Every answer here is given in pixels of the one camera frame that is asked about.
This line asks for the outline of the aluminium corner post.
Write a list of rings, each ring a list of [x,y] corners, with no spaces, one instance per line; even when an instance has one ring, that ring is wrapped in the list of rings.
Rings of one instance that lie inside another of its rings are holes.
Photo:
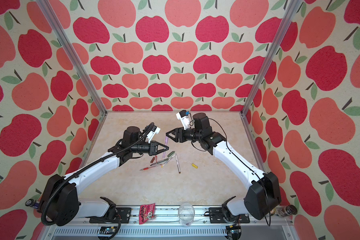
[[[269,50],[267,51],[263,64],[260,68],[260,71],[255,78],[255,82],[253,84],[249,96],[246,99],[243,110],[240,113],[241,117],[244,117],[247,114],[247,111],[249,110],[251,104],[253,103],[257,91],[260,89],[260,85],[262,81],[265,79],[265,75],[269,70],[269,67],[273,61],[274,56],[277,54],[278,50],[281,50],[281,42],[284,39],[289,29],[289,26],[291,25],[291,22],[294,19],[296,12],[302,2],[303,1],[298,1],[298,0],[289,1],[290,4],[287,6],[284,17],[282,18],[282,21],[278,27],[275,37],[269,47]]]
[[[88,90],[90,96],[92,97],[94,103],[96,104],[97,108],[100,111],[102,116],[106,116],[108,111],[105,108],[104,103],[101,100],[91,78],[89,77],[87,71],[85,70],[82,61],[80,60],[79,55],[77,54],[75,48],[73,47],[72,43],[70,42],[69,38],[67,37],[63,26],[61,25],[59,18],[55,14],[52,5],[49,1],[36,1],[38,6],[40,7],[43,15],[45,16],[46,20],[48,21],[50,27],[54,31],[57,39],[60,41],[63,49],[65,50],[69,60],[73,64],[77,74],[83,81],[86,89]]]

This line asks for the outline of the purple bottle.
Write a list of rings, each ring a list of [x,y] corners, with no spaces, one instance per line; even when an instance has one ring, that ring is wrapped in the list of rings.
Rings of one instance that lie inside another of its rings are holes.
[[[40,207],[40,201],[39,200],[35,200],[35,199],[28,199],[25,202],[25,206],[26,207],[30,207],[33,208],[37,211],[40,211],[41,207]]]

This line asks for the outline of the left aluminium corner post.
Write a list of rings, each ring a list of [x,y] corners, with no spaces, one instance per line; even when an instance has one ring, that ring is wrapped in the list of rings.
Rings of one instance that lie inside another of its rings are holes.
[[[104,103],[101,100],[91,78],[89,77],[87,71],[85,70],[82,61],[80,60],[79,55],[77,54],[75,48],[73,47],[72,43],[70,42],[69,38],[67,37],[63,26],[61,25],[59,18],[55,14],[52,5],[49,1],[36,1],[38,6],[40,7],[43,15],[45,16],[46,20],[48,21],[50,27],[54,31],[57,39],[60,41],[63,49],[65,50],[69,60],[73,64],[77,74],[83,81],[86,89],[88,90],[90,96],[92,97],[94,103],[96,104],[97,108],[100,111],[102,116],[106,116],[108,111],[105,108]]]

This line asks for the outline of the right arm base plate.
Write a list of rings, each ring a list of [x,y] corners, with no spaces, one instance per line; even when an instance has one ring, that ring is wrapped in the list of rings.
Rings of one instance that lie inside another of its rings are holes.
[[[205,217],[210,219],[212,224],[249,224],[248,215],[232,215],[228,209],[223,207],[211,207],[204,213]]]

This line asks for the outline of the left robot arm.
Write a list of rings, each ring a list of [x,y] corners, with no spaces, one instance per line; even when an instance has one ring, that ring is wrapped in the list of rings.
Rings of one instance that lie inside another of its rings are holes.
[[[133,159],[134,154],[156,156],[169,150],[168,146],[153,140],[159,132],[160,128],[154,123],[143,130],[135,126],[128,127],[123,138],[98,160],[65,176],[55,174],[50,177],[37,208],[43,225],[64,226],[78,218],[115,223],[118,212],[114,202],[105,197],[80,200],[79,196],[103,175]]]

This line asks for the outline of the red gel pen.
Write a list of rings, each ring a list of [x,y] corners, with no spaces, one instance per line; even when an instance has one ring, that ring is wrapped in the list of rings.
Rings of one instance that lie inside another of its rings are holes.
[[[157,168],[157,167],[162,167],[162,165],[149,166],[149,167],[140,169],[140,171],[146,171],[146,170],[153,169],[153,168]]]

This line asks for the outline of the aluminium front rail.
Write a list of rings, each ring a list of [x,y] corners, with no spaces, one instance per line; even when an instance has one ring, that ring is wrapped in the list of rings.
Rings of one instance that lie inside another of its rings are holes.
[[[89,219],[75,219],[58,227],[44,227],[39,240],[297,240],[298,234],[288,218],[271,216],[256,220],[241,215],[236,223],[227,223],[218,206],[194,206],[194,215],[186,227],[180,223],[178,206],[157,206],[155,218],[139,224],[139,206],[119,206],[121,223],[95,223]]]

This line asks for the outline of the right aluminium corner post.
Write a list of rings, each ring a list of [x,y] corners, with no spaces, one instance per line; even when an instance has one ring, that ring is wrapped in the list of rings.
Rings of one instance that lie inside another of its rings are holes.
[[[281,42],[284,39],[289,29],[289,26],[291,25],[291,22],[294,19],[296,12],[302,2],[303,1],[298,1],[298,0],[289,1],[290,4],[287,6],[284,17],[282,18],[282,21],[278,27],[275,37],[269,47],[269,50],[267,51],[263,64],[260,68],[260,71],[255,78],[255,82],[253,84],[249,96],[246,99],[243,110],[240,113],[241,117],[244,117],[247,114],[247,111],[249,110],[251,104],[253,103],[257,91],[260,89],[260,85],[262,81],[265,79],[265,75],[269,70],[269,67],[273,61],[274,56],[277,54],[278,50],[281,50]]]

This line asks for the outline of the green marker pen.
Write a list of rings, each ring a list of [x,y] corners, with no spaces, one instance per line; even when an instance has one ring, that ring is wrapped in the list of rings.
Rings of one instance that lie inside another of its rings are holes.
[[[168,160],[169,160],[169,158],[166,158],[166,159],[163,159],[163,160],[161,160],[161,161],[158,161],[157,163],[153,163],[153,164],[151,164],[150,166],[160,165],[160,164],[165,163],[165,162],[168,161]]]

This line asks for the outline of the clear plastic cup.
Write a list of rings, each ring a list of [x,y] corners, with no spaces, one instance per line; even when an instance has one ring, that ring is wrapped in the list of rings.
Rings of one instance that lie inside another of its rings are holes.
[[[189,227],[195,217],[195,209],[190,203],[183,203],[178,208],[179,223],[184,227]]]

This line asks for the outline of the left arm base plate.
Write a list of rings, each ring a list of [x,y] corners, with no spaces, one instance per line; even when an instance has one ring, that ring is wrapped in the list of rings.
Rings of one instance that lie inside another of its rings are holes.
[[[128,224],[131,217],[132,208],[125,207],[111,207],[102,217],[90,217],[91,224],[106,224],[120,222],[121,224]]]

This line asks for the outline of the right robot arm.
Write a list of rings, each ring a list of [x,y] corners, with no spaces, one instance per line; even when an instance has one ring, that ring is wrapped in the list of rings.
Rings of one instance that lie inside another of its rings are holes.
[[[205,113],[194,116],[186,110],[176,114],[182,126],[166,133],[176,143],[199,143],[203,151],[222,161],[244,184],[247,193],[239,199],[232,197],[222,204],[223,218],[235,223],[240,215],[251,215],[257,220],[271,214],[282,202],[278,177],[265,173],[241,156],[228,142],[226,134],[213,131]]]

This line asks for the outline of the white pen brown end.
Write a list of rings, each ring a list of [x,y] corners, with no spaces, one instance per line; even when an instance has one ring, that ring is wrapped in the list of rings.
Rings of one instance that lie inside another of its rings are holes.
[[[181,166],[180,166],[180,161],[178,156],[176,155],[176,162],[177,162],[177,168],[178,168],[178,173],[181,174]]]

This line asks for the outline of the pink snack packet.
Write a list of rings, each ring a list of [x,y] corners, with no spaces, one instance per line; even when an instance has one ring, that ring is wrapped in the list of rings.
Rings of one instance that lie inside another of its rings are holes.
[[[139,224],[142,225],[150,220],[154,220],[156,204],[141,205],[139,209]]]

